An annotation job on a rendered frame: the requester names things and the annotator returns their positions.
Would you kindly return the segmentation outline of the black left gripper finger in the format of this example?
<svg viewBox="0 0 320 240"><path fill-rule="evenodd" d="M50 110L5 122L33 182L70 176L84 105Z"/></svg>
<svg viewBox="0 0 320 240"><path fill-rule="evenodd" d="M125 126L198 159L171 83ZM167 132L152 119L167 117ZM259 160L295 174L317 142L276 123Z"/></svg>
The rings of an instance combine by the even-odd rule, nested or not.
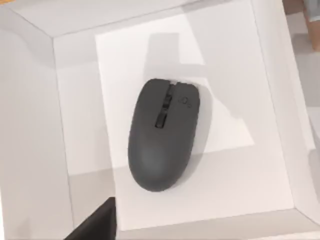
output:
<svg viewBox="0 0 320 240"><path fill-rule="evenodd" d="M116 198L109 197L63 240L116 240Z"/></svg>

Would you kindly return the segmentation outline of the dark grey computer mouse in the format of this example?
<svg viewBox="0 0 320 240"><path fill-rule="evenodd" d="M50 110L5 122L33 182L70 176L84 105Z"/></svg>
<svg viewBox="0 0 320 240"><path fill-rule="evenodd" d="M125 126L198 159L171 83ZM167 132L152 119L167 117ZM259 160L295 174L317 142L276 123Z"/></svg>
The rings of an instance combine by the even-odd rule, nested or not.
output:
<svg viewBox="0 0 320 240"><path fill-rule="evenodd" d="M128 137L128 166L149 192L171 188L189 163L200 112L196 86L153 78L142 87Z"/></svg>

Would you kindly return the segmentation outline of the white open box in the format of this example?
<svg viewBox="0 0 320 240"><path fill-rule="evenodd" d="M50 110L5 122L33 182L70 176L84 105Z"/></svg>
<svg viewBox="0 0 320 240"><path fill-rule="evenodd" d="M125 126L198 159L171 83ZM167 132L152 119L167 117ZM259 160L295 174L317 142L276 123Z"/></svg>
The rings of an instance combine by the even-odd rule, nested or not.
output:
<svg viewBox="0 0 320 240"><path fill-rule="evenodd" d="M189 167L133 180L144 83L201 94ZM320 233L317 145L282 0L20 0L0 6L5 240L63 240L115 197L116 240Z"/></svg>

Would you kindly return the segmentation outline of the pale wooden furniture piece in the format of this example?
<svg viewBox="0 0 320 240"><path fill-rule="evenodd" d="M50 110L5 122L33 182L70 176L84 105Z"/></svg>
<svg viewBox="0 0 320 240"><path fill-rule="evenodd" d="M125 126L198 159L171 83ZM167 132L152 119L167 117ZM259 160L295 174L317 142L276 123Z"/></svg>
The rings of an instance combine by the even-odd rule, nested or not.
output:
<svg viewBox="0 0 320 240"><path fill-rule="evenodd" d="M303 13L312 48L314 51L320 52L320 20L309 21L304 0L282 0L282 3L286 15Z"/></svg>

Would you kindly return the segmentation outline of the grey blue object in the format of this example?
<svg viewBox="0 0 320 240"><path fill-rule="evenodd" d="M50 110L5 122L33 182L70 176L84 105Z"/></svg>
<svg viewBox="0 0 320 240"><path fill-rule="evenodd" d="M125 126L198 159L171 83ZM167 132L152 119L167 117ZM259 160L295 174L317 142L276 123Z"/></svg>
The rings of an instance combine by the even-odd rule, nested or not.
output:
<svg viewBox="0 0 320 240"><path fill-rule="evenodd" d="M320 21L320 0L304 0L310 22Z"/></svg>

